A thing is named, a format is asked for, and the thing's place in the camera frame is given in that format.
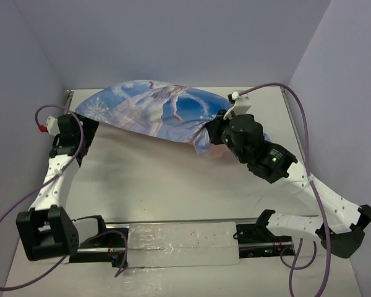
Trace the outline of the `blue and pink printed pillowcase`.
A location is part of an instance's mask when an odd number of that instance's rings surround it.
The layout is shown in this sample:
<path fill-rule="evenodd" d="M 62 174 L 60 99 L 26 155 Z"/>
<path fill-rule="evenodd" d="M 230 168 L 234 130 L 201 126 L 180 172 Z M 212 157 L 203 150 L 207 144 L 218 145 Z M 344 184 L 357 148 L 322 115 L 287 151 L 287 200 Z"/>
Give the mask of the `blue and pink printed pillowcase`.
<path fill-rule="evenodd" d="M 211 147 L 205 125 L 231 108 L 228 99 L 215 93 L 156 80 L 133 80 L 90 96 L 75 112 L 127 131 L 188 143 L 204 154 Z"/>

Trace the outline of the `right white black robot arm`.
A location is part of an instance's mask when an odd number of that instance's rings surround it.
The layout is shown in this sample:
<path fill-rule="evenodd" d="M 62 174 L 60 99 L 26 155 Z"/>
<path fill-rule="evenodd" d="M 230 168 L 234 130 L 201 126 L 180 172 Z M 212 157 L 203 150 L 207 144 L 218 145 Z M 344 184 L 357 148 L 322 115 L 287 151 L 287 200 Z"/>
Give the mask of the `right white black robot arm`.
<path fill-rule="evenodd" d="M 227 146 L 252 174 L 316 212 L 307 217 L 264 210 L 256 222 L 260 240 L 269 242 L 279 236 L 309 239 L 343 259 L 360 248 L 371 222 L 371 206 L 350 202 L 313 177 L 295 155 L 265 138 L 263 126 L 251 114 L 226 119 L 220 111 L 205 128 L 212 145 Z"/>

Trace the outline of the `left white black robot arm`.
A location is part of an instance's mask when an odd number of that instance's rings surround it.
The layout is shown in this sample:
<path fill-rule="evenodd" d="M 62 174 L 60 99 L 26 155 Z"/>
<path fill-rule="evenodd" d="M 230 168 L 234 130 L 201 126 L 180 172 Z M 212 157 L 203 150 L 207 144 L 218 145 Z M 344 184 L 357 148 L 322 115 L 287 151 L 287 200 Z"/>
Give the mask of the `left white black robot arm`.
<path fill-rule="evenodd" d="M 18 213 L 15 221 L 28 260 L 72 256 L 86 240 L 97 247 L 108 241 L 109 232 L 101 215 L 82 217 L 85 226 L 77 227 L 64 208 L 98 126 L 97 121 L 77 113 L 49 116 L 39 126 L 54 137 L 48 170 L 35 200 L 26 212 Z"/>

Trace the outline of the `silver base mounting rail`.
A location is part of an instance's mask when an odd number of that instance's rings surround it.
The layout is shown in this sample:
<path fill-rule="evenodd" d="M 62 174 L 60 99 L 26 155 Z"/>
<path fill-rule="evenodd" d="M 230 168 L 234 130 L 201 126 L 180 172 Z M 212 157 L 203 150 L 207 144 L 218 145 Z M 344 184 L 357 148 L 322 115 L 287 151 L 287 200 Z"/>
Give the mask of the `silver base mounting rail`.
<path fill-rule="evenodd" d="M 242 259 L 294 254 L 290 237 L 260 236 L 253 223 L 133 223 L 82 243 L 72 264 L 130 269 L 238 265 Z"/>

